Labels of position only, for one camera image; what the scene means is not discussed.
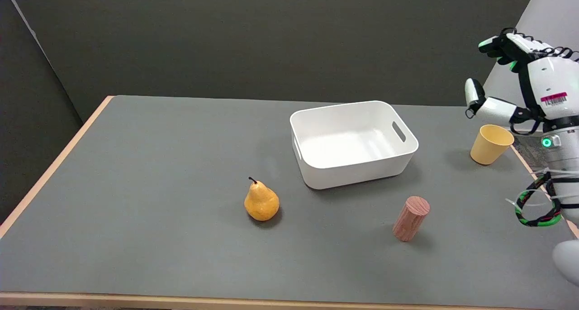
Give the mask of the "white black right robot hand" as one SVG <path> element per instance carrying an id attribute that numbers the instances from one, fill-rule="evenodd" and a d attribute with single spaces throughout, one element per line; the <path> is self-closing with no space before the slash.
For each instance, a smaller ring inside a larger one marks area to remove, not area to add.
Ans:
<path id="1" fill-rule="evenodd" d="M 516 28 L 504 28 L 480 42 L 478 50 L 517 75 L 525 105 L 487 96 L 483 85 L 469 78 L 465 82 L 467 118 L 508 127 L 516 135 L 578 126 L 579 65 L 573 49 L 552 47 Z"/>

